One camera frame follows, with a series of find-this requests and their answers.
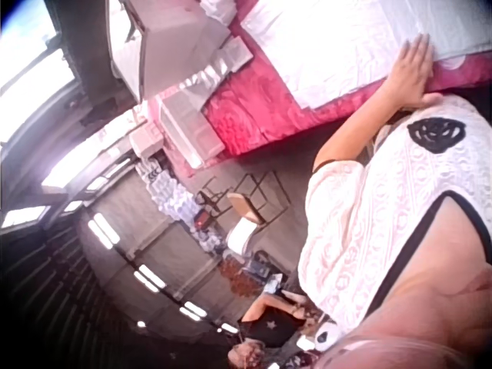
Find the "red bedspread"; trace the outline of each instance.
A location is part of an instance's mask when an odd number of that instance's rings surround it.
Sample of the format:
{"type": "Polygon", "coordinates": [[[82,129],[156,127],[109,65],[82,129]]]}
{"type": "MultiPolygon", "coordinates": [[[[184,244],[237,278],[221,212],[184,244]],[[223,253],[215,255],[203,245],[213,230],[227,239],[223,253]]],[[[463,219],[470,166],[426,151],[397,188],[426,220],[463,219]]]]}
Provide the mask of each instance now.
{"type": "MultiPolygon", "coordinates": [[[[257,2],[258,0],[237,0],[238,16],[230,29],[233,35],[243,38],[254,59],[239,72],[232,74],[205,107],[207,119],[226,147],[224,154],[209,161],[207,166],[300,131],[347,117],[357,110],[380,84],[377,82],[361,88],[319,109],[301,110],[263,51],[241,27],[241,21],[257,2]]],[[[489,80],[492,80],[492,54],[469,55],[464,63],[454,70],[448,70],[436,63],[434,78],[429,87],[431,91],[439,91],[489,80]]],[[[191,174],[191,168],[183,157],[173,151],[173,148],[166,150],[176,170],[182,174],[191,174]]]]}

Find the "person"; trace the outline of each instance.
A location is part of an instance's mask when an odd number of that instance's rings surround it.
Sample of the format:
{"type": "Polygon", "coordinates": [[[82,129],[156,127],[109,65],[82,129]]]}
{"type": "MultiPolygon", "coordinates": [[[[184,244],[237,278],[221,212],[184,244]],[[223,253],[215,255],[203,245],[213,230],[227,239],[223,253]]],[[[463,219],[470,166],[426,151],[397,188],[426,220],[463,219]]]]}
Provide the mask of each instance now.
{"type": "Polygon", "coordinates": [[[492,365],[492,272],[444,294],[416,288],[385,301],[310,369],[476,369],[492,365]]]}
{"type": "Polygon", "coordinates": [[[242,342],[228,353],[231,366],[258,367],[268,360],[265,351],[284,346],[300,328],[311,331],[315,313],[310,301],[298,287],[298,274],[293,271],[284,289],[276,294],[262,293],[238,321],[242,342]]]}
{"type": "Polygon", "coordinates": [[[492,333],[492,128],[424,93],[433,54],[429,35],[406,42],[314,161],[299,279],[347,334],[318,367],[461,367],[492,333]],[[402,108],[415,111],[356,162],[402,108]]]}

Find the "white sheet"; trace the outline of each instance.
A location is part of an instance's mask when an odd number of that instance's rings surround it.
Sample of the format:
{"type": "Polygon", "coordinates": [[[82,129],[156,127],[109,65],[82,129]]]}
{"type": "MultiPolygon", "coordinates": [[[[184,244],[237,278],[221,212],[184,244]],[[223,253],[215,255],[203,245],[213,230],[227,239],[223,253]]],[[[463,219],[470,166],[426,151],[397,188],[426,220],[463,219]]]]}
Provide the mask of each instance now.
{"type": "Polygon", "coordinates": [[[302,108],[384,78],[419,32],[430,33],[437,60],[492,49],[481,0],[260,0],[242,26],[302,108]]]}

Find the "white lace dress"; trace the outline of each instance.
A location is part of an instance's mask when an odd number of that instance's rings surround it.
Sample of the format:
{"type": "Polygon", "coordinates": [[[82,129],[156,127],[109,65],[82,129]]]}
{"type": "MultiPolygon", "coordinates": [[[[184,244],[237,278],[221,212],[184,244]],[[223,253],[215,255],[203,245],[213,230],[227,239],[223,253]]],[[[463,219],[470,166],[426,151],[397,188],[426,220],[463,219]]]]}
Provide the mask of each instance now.
{"type": "Polygon", "coordinates": [[[366,168],[336,161],[313,175],[298,267],[302,288],[342,329],[357,327],[402,247],[444,192],[469,203],[490,239],[491,182],[492,129],[472,105],[449,96],[415,112],[366,168]]]}

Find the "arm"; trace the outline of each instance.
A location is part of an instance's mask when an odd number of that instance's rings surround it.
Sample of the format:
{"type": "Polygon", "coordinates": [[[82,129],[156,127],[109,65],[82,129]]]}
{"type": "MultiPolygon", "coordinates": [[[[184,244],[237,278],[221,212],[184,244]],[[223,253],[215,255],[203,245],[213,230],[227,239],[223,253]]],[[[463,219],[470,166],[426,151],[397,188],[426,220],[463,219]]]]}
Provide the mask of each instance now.
{"type": "Polygon", "coordinates": [[[329,160],[355,160],[401,108],[423,108],[439,101],[440,94],[424,94],[433,53],[428,35],[419,35],[411,45],[405,42],[387,80],[324,144],[314,160],[314,170],[329,160]]]}
{"type": "Polygon", "coordinates": [[[241,321],[256,321],[263,315],[265,309],[270,306],[278,310],[285,311],[288,314],[293,314],[297,308],[291,305],[286,300],[279,298],[273,294],[261,294],[249,307],[241,321]]]}

